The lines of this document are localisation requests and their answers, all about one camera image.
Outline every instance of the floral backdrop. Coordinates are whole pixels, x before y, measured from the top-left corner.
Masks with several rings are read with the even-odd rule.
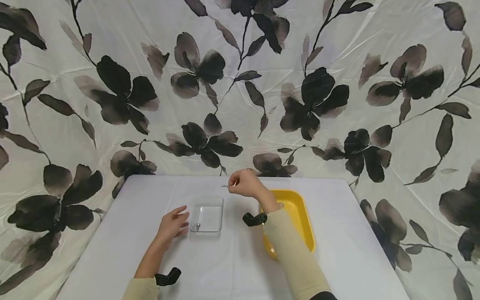
[[[479,298],[477,10],[1,0],[0,298],[53,299],[130,175],[239,168],[344,178],[412,299]]]

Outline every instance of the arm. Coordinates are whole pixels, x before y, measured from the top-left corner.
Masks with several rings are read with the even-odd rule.
[[[248,169],[232,174],[229,191],[257,199],[267,221],[264,232],[277,253],[295,300],[335,300],[325,276],[273,193]]]
[[[128,283],[122,300],[157,299],[158,289],[154,277],[173,238],[188,233],[186,220],[189,213],[180,214],[186,208],[186,206],[176,208],[162,218],[158,233],[140,261],[135,276]]]

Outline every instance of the yellow tray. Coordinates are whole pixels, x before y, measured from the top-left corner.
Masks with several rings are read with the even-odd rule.
[[[292,220],[293,226],[298,231],[302,239],[305,241],[310,252],[315,250],[315,238],[313,237],[310,219],[308,218],[307,209],[303,198],[291,190],[272,190],[275,199],[283,204],[283,208],[287,211],[288,216]],[[272,244],[264,234],[265,250],[268,256],[278,260]]]

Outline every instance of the hand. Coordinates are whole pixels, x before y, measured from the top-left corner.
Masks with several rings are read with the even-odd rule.
[[[230,176],[228,191],[258,200],[261,194],[268,191],[268,189],[260,182],[252,169],[243,169],[236,171]]]
[[[160,227],[158,228],[158,233],[156,234],[155,241],[166,251],[170,244],[172,243],[173,238],[185,235],[188,233],[188,222],[187,218],[190,215],[189,212],[181,214],[182,211],[187,209],[187,206],[184,205],[179,208],[175,208],[168,214],[164,215]]]

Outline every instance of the white table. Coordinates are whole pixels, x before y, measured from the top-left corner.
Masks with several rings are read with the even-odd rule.
[[[339,300],[406,300],[406,292],[344,180],[264,178],[270,189],[295,190],[305,200],[314,230],[315,257]],[[261,227],[243,214],[258,212],[254,199],[231,195],[227,177],[131,176],[88,244],[57,300],[119,300],[164,213],[192,195],[225,198],[219,235],[189,233],[172,244],[162,273],[182,271],[161,289],[168,300],[288,300],[285,277],[270,259]]]

